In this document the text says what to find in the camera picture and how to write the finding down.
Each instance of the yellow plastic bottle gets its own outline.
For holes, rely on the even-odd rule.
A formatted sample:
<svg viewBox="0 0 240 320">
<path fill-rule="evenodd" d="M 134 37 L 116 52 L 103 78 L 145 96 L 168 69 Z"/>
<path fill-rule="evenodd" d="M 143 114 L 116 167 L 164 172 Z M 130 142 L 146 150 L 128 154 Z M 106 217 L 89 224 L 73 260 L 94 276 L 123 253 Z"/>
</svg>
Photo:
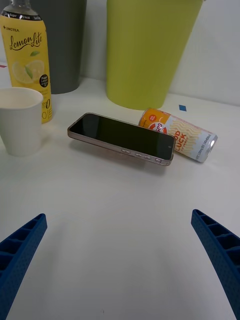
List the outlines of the yellow plastic bottle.
<svg viewBox="0 0 240 320">
<path fill-rule="evenodd" d="M 46 27 L 29 0 L 10 0 L 0 16 L 7 65 L 13 87 L 43 95 L 42 123 L 52 119 L 52 101 Z"/>
</svg>

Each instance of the beverage can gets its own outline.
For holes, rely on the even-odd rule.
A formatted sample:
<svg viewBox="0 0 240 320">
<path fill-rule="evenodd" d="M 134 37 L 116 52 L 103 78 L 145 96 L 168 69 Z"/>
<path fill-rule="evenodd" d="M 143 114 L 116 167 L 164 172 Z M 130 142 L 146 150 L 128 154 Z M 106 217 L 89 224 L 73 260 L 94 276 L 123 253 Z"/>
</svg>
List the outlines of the beverage can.
<svg viewBox="0 0 240 320">
<path fill-rule="evenodd" d="M 139 126 L 172 135 L 175 151 L 203 163 L 212 151 L 218 136 L 177 116 L 156 109 L 147 109 Z"/>
</svg>

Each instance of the smartphone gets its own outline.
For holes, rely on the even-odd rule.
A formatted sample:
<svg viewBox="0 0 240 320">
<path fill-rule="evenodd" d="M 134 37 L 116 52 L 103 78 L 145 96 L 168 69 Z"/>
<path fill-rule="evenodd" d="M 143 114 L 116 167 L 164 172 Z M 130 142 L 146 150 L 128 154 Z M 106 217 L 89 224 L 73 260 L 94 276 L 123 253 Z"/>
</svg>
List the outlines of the smartphone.
<svg viewBox="0 0 240 320">
<path fill-rule="evenodd" d="M 99 114 L 84 114 L 67 129 L 67 135 L 162 166 L 169 166 L 174 157 L 174 136 Z"/>
</svg>

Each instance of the white wall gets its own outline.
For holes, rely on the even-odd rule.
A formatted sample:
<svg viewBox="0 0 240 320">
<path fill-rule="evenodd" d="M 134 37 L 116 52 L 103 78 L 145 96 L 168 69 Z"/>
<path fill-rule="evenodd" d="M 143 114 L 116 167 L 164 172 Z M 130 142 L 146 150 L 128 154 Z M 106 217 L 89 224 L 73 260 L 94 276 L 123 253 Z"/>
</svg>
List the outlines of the white wall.
<svg viewBox="0 0 240 320">
<path fill-rule="evenodd" d="M 90 78 L 106 78 L 106 2 L 87 2 L 81 73 Z M 170 87 L 172 93 L 240 106 L 239 15 L 240 0 L 206 0 Z"/>
</svg>

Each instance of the white paper cup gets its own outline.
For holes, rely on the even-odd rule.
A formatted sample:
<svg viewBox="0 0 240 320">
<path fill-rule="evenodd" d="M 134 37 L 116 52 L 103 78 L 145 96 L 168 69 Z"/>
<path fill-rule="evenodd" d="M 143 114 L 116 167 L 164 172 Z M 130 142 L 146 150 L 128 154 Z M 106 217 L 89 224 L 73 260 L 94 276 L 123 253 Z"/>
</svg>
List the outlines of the white paper cup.
<svg viewBox="0 0 240 320">
<path fill-rule="evenodd" d="M 0 136 L 10 155 L 29 156 L 41 147 L 42 102 L 32 89 L 0 89 Z"/>
</svg>

